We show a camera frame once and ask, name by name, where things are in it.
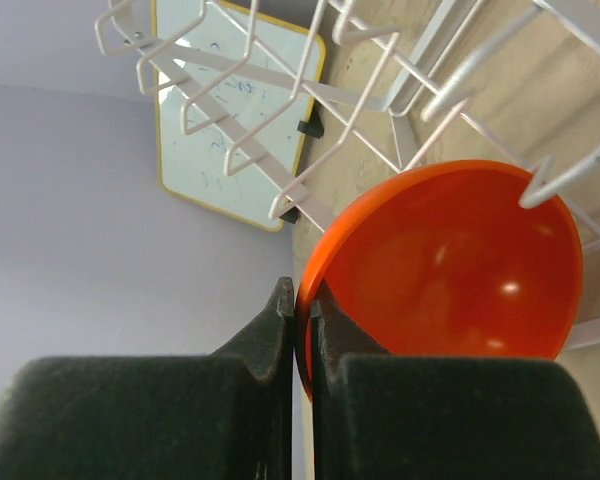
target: yellow frame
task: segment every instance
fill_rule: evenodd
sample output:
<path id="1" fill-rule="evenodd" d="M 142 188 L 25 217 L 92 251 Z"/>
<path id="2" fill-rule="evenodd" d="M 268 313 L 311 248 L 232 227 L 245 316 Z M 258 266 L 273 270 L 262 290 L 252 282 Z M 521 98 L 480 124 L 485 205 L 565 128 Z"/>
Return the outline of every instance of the yellow frame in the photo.
<path id="1" fill-rule="evenodd" d="M 153 32 L 154 35 L 158 34 L 158 13 L 157 13 L 157 8 L 156 8 L 156 1 L 157 0 L 151 0 L 151 31 Z M 233 3 L 228 2 L 226 0 L 222 0 L 221 3 L 237 12 L 249 14 L 248 8 L 241 7 L 239 5 L 234 5 Z M 278 18 L 272 17 L 270 15 L 266 15 L 264 13 L 258 13 L 257 18 L 258 18 L 258 20 L 263 20 L 267 23 L 271 23 L 273 25 L 278 25 L 280 27 L 286 28 L 287 30 L 291 30 L 291 31 L 294 31 L 297 33 L 302 33 L 305 36 L 307 36 L 309 33 L 309 30 L 307 30 L 306 28 L 299 27 L 298 25 L 294 25 L 292 23 L 286 22 L 284 20 L 280 20 Z M 324 43 L 324 40 L 322 39 L 322 37 L 320 35 L 316 36 L 316 41 L 318 42 L 318 46 L 320 47 L 320 59 L 318 60 L 318 69 L 316 71 L 315 80 L 319 81 L 320 76 L 322 75 L 322 69 L 324 68 L 324 61 L 325 61 L 325 57 L 327 54 L 327 47 Z M 158 84 L 158 81 L 159 81 L 158 80 L 158 71 L 156 70 L 156 71 L 154 71 L 154 82 L 156 85 Z M 315 102 L 315 99 L 313 97 L 311 97 L 309 99 L 309 105 L 307 106 L 307 113 L 305 115 L 305 121 L 309 121 L 314 102 Z M 213 205 L 209 205 L 208 203 L 204 203 L 204 202 L 201 202 L 200 200 L 195 200 L 193 198 L 189 198 L 185 195 L 182 195 L 181 193 L 170 190 L 164 184 L 164 181 L 162 180 L 162 142 L 161 142 L 161 132 L 160 132 L 160 103 L 158 102 L 158 94 L 157 93 L 156 93 L 155 100 L 154 100 L 154 106 L 155 106 L 155 121 L 156 121 L 156 153 L 157 153 L 157 157 L 158 157 L 157 158 L 157 160 L 158 160 L 158 177 L 159 177 L 160 185 L 162 186 L 164 191 L 166 191 L 167 193 L 169 193 L 171 195 L 175 195 L 176 197 L 182 198 L 183 200 L 187 200 L 188 202 L 195 203 L 196 205 L 200 205 L 201 207 L 208 208 L 209 210 L 213 210 L 214 212 L 221 213 L 230 218 L 233 218 L 234 220 L 238 220 L 240 222 L 247 223 L 249 225 L 252 225 L 256 228 L 260 228 L 267 232 L 279 232 L 282 229 L 282 227 L 283 227 L 282 220 L 280 220 L 280 223 L 277 227 L 268 228 L 268 227 L 265 227 L 258 223 L 247 220 L 243 217 L 240 217 L 234 213 L 227 212 L 226 210 L 222 210 L 220 208 L 214 207 Z M 306 135 L 300 136 L 300 143 L 298 144 L 296 158 L 293 162 L 293 167 L 291 169 L 291 173 L 293 175 L 295 175 L 298 170 L 298 164 L 300 163 L 300 156 L 302 155 L 302 148 L 304 147 L 305 138 L 306 138 Z"/>

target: lavender wall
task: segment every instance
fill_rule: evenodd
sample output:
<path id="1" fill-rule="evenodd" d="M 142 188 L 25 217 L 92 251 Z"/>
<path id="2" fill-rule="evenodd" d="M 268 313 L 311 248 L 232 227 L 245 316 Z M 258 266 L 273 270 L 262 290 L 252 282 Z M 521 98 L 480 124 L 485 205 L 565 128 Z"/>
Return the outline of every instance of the lavender wall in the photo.
<path id="1" fill-rule="evenodd" d="M 250 0 L 237 3 L 249 5 Z M 150 4 L 134 2 L 144 31 L 150 30 Z M 315 5 L 316 0 L 262 0 L 261 11 L 308 26 Z M 138 91 L 137 54 L 107 58 L 98 50 L 94 22 L 107 8 L 107 0 L 0 0 L 0 85 L 151 102 Z M 192 19 L 197 12 L 198 1 L 192 0 Z M 121 42 L 113 28 L 108 31 L 112 45 Z"/>
<path id="2" fill-rule="evenodd" d="M 0 390 L 57 354 L 210 352 L 291 275 L 271 234 L 163 192 L 153 106 L 0 87 Z"/>

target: dish rack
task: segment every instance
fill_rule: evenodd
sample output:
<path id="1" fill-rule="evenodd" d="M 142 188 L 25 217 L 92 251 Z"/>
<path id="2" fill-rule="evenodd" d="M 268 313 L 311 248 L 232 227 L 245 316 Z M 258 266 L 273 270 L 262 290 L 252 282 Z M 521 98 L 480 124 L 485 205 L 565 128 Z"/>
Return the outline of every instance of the dish rack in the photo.
<path id="1" fill-rule="evenodd" d="M 143 32 L 139 29 L 132 8 L 135 1 L 109 0 L 110 9 L 95 23 L 96 37 L 101 52 L 107 56 L 131 51 L 138 52 L 140 54 L 140 60 L 137 63 L 138 84 L 140 91 L 145 95 L 154 95 L 159 90 L 169 87 L 178 88 L 182 92 L 186 98 L 180 111 L 183 135 L 195 134 L 212 125 L 222 130 L 232 142 L 224 158 L 224 174 L 237 175 L 246 167 L 253 165 L 279 189 L 279 193 L 272 200 L 269 209 L 270 218 L 280 218 L 291 209 L 297 208 L 324 232 L 334 220 L 334 214 L 309 191 L 304 182 L 338 152 L 348 137 L 355 136 L 360 139 L 395 173 L 401 173 L 420 165 L 432 144 L 455 119 L 461 118 L 491 142 L 511 163 L 527 168 L 534 173 L 531 182 L 520 198 L 519 203 L 522 208 L 533 208 L 548 198 L 560 194 L 573 216 L 597 236 L 594 241 L 583 246 L 584 253 L 600 249 L 600 225 L 563 193 L 567 185 L 577 182 L 600 165 L 600 144 L 568 170 L 549 179 L 548 172 L 553 164 L 553 158 L 547 157 L 536 164 L 531 164 L 515 152 L 496 133 L 467 111 L 475 92 L 464 87 L 465 81 L 473 72 L 540 15 L 552 15 L 571 34 L 600 55 L 600 11 L 588 2 L 533 0 L 522 14 L 474 49 L 443 85 L 438 85 L 431 77 L 457 44 L 486 0 L 442 0 L 409 56 L 396 50 L 403 34 L 403 27 L 398 25 L 372 27 L 368 25 L 354 14 L 358 0 L 318 0 L 300 64 L 296 66 L 289 65 L 284 58 L 275 53 L 271 46 L 258 37 L 260 0 L 251 0 L 246 24 L 239 21 L 234 11 L 228 9 L 222 2 L 199 0 L 196 18 L 166 39 L 158 38 L 150 32 Z M 332 32 L 336 44 L 352 45 L 370 41 L 381 49 L 381 56 L 361 92 L 336 88 L 305 78 L 309 54 L 328 7 L 334 8 L 338 12 Z M 204 21 L 210 8 L 216 9 L 233 27 L 244 33 L 245 45 L 241 59 L 228 62 L 228 59 L 220 55 L 200 52 L 178 43 L 181 37 Z M 123 37 L 123 46 L 112 47 L 107 42 L 105 27 L 109 21 L 113 22 L 115 29 Z M 275 62 L 284 74 L 249 65 L 248 61 L 254 51 L 254 46 L 257 46 Z M 183 60 L 217 70 L 219 71 L 218 76 L 213 82 L 202 86 L 181 66 Z M 400 73 L 385 96 L 374 96 L 372 91 L 389 60 L 400 65 Z M 148 85 L 145 75 L 148 66 L 153 66 L 169 80 L 160 84 Z M 237 72 L 242 76 L 286 87 L 290 91 L 289 99 L 285 103 L 268 118 L 249 130 L 229 115 L 222 104 L 209 94 L 213 88 Z M 411 130 L 407 113 L 425 90 L 429 90 L 433 97 L 421 112 L 422 120 L 430 121 L 438 116 L 442 118 L 430 137 L 416 149 L 413 139 L 409 135 Z M 288 109 L 300 92 L 306 92 L 320 102 L 326 111 L 344 125 L 344 130 L 338 140 L 323 155 L 294 177 L 267 151 L 255 135 Z M 352 113 L 346 116 L 337 104 L 353 106 Z M 207 120 L 190 126 L 191 122 L 187 120 L 192 107 L 203 113 Z M 389 155 L 356 127 L 356 120 L 363 110 L 386 112 L 389 115 L 396 146 L 395 157 Z M 247 160 L 236 163 L 235 156 L 238 151 L 241 151 Z"/>

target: plastic bowl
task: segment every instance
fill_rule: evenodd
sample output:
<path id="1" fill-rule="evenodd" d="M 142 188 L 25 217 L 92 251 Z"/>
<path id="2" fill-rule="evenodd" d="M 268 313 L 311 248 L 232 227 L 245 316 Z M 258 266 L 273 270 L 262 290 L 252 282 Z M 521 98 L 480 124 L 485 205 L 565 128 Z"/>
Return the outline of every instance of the plastic bowl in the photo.
<path id="1" fill-rule="evenodd" d="M 578 311 L 582 249 L 559 197 L 518 205 L 530 179 L 462 160 L 403 173 L 351 204 L 298 290 L 296 356 L 309 396 L 309 307 L 323 280 L 393 354 L 554 359 Z"/>

